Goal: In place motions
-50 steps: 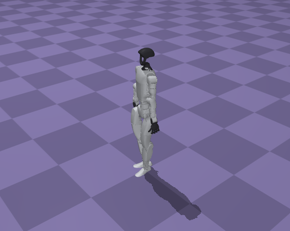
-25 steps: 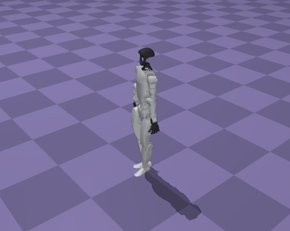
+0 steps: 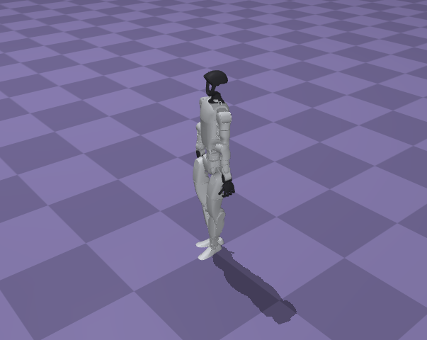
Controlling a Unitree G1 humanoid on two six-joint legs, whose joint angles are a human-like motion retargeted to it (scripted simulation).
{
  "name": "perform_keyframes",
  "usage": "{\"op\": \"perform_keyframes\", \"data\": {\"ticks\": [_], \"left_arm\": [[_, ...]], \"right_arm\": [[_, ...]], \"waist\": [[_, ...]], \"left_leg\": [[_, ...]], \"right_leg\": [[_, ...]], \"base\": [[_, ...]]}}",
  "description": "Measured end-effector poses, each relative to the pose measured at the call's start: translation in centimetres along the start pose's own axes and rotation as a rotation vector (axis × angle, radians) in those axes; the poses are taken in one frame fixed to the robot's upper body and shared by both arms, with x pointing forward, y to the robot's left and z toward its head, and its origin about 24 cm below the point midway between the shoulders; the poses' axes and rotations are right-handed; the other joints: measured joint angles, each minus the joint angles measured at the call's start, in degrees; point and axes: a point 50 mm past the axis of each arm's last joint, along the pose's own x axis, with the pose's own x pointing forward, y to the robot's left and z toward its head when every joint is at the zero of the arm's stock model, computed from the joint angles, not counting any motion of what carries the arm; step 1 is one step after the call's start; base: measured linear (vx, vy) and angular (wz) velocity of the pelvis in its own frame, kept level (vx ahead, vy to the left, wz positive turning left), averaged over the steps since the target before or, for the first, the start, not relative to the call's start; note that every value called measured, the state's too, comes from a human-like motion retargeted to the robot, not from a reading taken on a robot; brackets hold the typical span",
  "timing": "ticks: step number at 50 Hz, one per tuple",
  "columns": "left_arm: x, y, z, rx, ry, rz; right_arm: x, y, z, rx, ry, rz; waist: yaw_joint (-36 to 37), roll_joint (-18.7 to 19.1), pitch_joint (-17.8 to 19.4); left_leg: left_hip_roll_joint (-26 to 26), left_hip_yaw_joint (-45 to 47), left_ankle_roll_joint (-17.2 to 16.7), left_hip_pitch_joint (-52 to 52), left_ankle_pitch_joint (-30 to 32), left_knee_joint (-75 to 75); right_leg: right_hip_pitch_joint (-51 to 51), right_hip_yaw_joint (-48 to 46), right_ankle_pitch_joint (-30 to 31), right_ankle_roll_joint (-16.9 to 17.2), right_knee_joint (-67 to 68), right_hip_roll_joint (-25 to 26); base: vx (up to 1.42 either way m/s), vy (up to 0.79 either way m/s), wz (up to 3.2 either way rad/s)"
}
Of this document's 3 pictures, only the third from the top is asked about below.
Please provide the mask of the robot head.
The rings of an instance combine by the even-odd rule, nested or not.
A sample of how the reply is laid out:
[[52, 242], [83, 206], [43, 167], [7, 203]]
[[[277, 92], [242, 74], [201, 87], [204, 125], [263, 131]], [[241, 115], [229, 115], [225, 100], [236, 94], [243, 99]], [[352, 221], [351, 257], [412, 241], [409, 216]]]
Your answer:
[[[208, 100], [209, 103], [218, 103], [214, 102], [214, 99], [218, 99], [218, 101], [221, 101], [222, 103], [225, 103], [218, 91], [215, 91], [215, 87], [219, 86], [220, 84], [226, 84], [228, 82], [227, 75], [219, 70], [214, 70], [211, 72], [208, 72], [204, 75], [204, 78], [206, 79], [206, 94], [208, 96], [211, 96], [211, 99]], [[212, 85], [211, 91], [209, 90], [210, 84]], [[220, 103], [221, 103], [220, 102]]]

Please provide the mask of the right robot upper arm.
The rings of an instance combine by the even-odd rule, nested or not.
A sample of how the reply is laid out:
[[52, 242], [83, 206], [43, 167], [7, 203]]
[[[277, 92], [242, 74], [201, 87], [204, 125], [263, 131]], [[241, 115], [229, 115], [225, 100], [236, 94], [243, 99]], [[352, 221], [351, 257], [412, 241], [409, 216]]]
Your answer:
[[[201, 97], [201, 98], [200, 98], [200, 101], [199, 101], [200, 107], [201, 107], [201, 104], [202, 104], [202, 102], [203, 102], [203, 99], [204, 99], [204, 98], [207, 98], [207, 97], [209, 97], [209, 96]], [[197, 129], [197, 131], [201, 134], [200, 122], [196, 125], [196, 129]]]

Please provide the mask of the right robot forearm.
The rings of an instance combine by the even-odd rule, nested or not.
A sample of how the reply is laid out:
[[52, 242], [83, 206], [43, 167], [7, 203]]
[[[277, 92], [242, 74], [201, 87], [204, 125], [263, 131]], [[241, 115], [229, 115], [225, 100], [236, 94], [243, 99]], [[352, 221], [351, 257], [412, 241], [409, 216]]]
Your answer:
[[201, 134], [197, 131], [197, 142], [196, 142], [196, 151], [198, 150], [200, 152], [200, 156], [205, 154], [205, 146], [202, 143], [201, 140]]

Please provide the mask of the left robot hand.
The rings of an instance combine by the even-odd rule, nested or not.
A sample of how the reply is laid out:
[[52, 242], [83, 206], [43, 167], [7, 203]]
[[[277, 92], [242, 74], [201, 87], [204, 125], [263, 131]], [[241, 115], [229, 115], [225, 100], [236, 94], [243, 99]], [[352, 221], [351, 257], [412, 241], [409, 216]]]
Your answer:
[[228, 197], [229, 195], [232, 195], [232, 193], [235, 193], [234, 184], [232, 183], [232, 179], [225, 181], [224, 175], [222, 174], [222, 182], [224, 183], [222, 185], [223, 188], [218, 193], [218, 195], [220, 195], [224, 191], [224, 195], [222, 195], [222, 197], [225, 198], [226, 196]]

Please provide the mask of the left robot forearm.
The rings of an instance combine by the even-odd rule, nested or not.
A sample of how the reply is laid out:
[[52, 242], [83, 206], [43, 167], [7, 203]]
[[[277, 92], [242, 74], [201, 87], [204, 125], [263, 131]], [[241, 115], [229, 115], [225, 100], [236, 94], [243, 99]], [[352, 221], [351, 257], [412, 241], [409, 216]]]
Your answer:
[[221, 154], [219, 155], [220, 160], [220, 171], [224, 175], [225, 181], [232, 179], [232, 175], [230, 173], [229, 160], [230, 160], [230, 150], [229, 146], [226, 144], [222, 145]]

